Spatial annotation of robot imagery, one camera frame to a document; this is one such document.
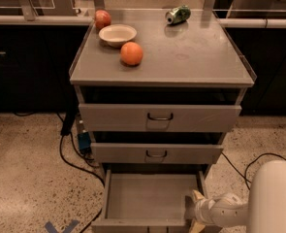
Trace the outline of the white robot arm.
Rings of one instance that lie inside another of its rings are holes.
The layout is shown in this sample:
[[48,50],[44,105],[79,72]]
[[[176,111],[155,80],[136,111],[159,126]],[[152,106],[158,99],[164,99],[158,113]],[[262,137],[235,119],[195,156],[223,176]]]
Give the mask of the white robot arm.
[[265,163],[256,172],[243,203],[234,193],[205,198],[192,191],[194,217],[189,233],[201,233],[206,226],[242,226],[246,233],[286,233],[286,161]]

